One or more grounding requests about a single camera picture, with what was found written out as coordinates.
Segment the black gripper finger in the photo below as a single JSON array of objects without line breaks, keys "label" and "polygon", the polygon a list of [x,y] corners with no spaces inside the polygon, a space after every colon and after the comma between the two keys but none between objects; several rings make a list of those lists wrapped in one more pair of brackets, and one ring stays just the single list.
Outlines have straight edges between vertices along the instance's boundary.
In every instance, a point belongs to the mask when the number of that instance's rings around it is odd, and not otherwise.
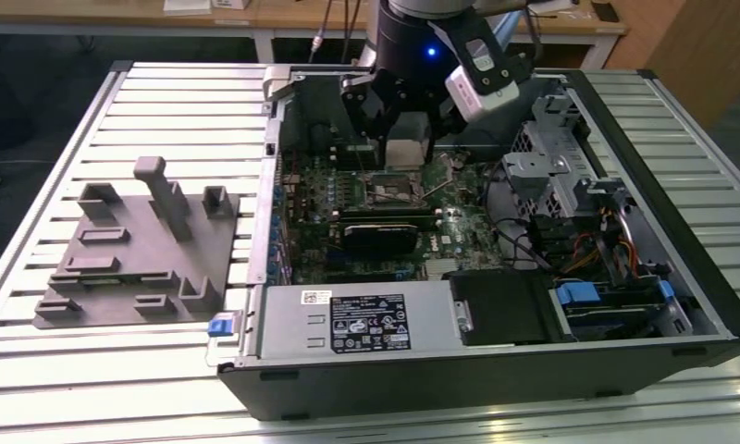
[{"label": "black gripper finger", "polygon": [[460,133],[468,122],[464,120],[457,105],[448,94],[427,91],[424,111],[427,116],[424,160],[432,161],[436,141],[449,134]]},{"label": "black gripper finger", "polygon": [[354,133],[370,141],[377,165],[386,165],[386,140],[401,113],[402,81],[390,73],[344,75],[340,98]]}]

